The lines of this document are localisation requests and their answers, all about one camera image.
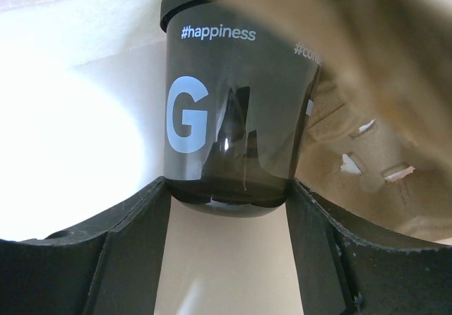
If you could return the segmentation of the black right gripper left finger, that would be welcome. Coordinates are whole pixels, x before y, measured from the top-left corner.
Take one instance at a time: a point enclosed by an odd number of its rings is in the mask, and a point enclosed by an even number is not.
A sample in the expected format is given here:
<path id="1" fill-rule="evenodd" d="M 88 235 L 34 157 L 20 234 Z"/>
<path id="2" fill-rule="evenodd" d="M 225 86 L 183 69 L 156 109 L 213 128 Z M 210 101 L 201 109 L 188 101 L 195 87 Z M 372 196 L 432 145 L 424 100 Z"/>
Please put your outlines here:
<path id="1" fill-rule="evenodd" d="M 2 314 L 152 314 L 171 196 L 162 177 L 44 239 L 1 241 Z"/>

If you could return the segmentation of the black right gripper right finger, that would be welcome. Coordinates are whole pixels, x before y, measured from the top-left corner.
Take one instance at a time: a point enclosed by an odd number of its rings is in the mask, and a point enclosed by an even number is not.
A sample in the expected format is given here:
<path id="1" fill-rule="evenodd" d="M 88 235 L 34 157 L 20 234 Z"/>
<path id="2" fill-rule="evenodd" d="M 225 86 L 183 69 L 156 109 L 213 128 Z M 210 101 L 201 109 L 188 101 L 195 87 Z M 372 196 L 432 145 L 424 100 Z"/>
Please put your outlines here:
<path id="1" fill-rule="evenodd" d="M 451 313 L 451 246 L 387 230 L 296 179 L 285 208 L 304 314 Z"/>

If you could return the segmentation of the beige cardboard cup carrier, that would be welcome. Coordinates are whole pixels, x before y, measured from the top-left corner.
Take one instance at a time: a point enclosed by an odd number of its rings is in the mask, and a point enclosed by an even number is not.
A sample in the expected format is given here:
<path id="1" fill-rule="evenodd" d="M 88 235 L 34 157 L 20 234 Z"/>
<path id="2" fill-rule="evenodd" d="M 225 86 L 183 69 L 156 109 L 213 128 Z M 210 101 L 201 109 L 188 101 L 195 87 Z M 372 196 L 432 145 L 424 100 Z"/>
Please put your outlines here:
<path id="1" fill-rule="evenodd" d="M 322 61 L 296 176 L 344 209 L 451 243 L 451 0 L 221 0 Z"/>

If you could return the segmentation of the black takeout coffee cup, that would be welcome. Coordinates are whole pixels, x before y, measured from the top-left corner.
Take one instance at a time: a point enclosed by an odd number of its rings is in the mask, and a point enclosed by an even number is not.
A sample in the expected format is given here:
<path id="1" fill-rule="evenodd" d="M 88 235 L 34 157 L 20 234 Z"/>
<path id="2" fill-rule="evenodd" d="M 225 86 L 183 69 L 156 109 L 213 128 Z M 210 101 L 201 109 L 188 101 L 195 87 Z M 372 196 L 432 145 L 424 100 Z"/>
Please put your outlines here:
<path id="1" fill-rule="evenodd" d="M 168 189 L 206 213 L 273 212 L 295 175 L 320 72 L 314 53 L 215 2 L 179 9 L 166 33 Z"/>

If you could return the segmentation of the beige paper takeout bag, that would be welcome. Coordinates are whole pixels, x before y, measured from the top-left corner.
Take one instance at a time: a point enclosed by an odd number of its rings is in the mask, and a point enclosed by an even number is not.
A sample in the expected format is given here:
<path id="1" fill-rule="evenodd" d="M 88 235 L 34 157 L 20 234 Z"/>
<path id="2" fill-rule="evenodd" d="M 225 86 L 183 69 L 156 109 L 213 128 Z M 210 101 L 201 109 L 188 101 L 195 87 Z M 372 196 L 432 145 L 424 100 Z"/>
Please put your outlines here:
<path id="1" fill-rule="evenodd" d="M 167 33 L 144 16 L 164 44 L 75 68 L 37 40 L 2 39 L 1 241 L 44 239 L 165 180 Z M 285 203 L 235 217 L 167 190 L 152 314 L 302 313 Z"/>

